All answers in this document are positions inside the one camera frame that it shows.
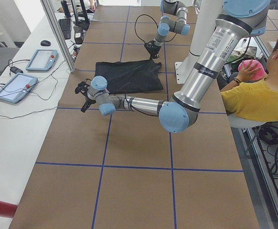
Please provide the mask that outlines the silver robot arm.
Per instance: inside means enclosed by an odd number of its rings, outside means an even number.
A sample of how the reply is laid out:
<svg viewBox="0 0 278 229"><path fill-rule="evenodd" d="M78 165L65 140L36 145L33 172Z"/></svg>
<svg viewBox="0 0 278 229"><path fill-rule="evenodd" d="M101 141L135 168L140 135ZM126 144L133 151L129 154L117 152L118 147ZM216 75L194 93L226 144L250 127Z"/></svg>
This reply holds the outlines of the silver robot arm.
<svg viewBox="0 0 278 229"><path fill-rule="evenodd" d="M159 58L159 51L169 32L187 35L190 30L190 26L187 24L188 9L182 2L177 0L162 0L160 2L160 10L163 13L176 16L177 20L173 21L167 15L161 17L155 38L152 41L144 43L144 47L150 54L150 59Z"/></svg>
<svg viewBox="0 0 278 229"><path fill-rule="evenodd" d="M125 89L131 79L122 70L117 72L125 79L119 84L119 93L103 74L78 84L75 93L86 99L82 112L92 104L98 105L102 115L117 109L137 111L157 116L162 127L171 133L184 131L196 122L202 98L239 41L265 32L269 4L268 0L202 1L189 55L175 63L176 80L182 87L168 102L127 96Z"/></svg>

